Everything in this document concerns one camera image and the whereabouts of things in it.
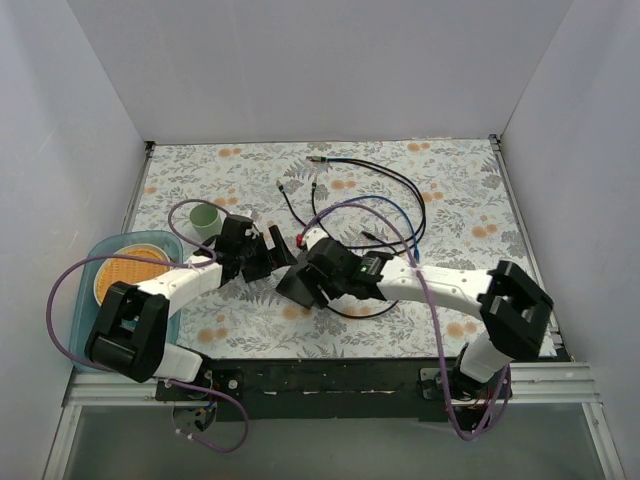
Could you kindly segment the black network switch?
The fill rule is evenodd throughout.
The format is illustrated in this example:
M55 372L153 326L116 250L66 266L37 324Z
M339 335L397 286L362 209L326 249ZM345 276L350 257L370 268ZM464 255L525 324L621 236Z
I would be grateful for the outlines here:
M276 292L293 303L310 309L315 300L304 282L299 278L299 273L303 270L304 266L301 264L291 266L276 286Z

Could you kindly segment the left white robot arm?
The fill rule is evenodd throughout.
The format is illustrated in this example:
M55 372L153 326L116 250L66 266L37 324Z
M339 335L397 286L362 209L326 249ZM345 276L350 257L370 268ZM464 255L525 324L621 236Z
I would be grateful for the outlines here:
M272 247L253 220L230 215L220 233L207 239L184 268L137 284L114 283L86 342L87 358L139 383L151 378L177 380L188 398L205 398L212 390L213 377L202 368L204 357L169 343L169 319L237 276L249 283L294 265L296 259L279 228L271 226L269 233Z

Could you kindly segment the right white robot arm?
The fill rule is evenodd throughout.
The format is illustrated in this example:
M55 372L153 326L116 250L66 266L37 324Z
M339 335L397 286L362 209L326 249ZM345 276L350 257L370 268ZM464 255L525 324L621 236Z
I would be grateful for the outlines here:
M324 307L350 295L425 303L481 321L483 332L463 347L442 377L452 393L469 398L512 361L539 357L553 310L550 296L511 261L487 271L415 266L385 252L358 256L323 234L305 235L302 268L295 276L310 305Z

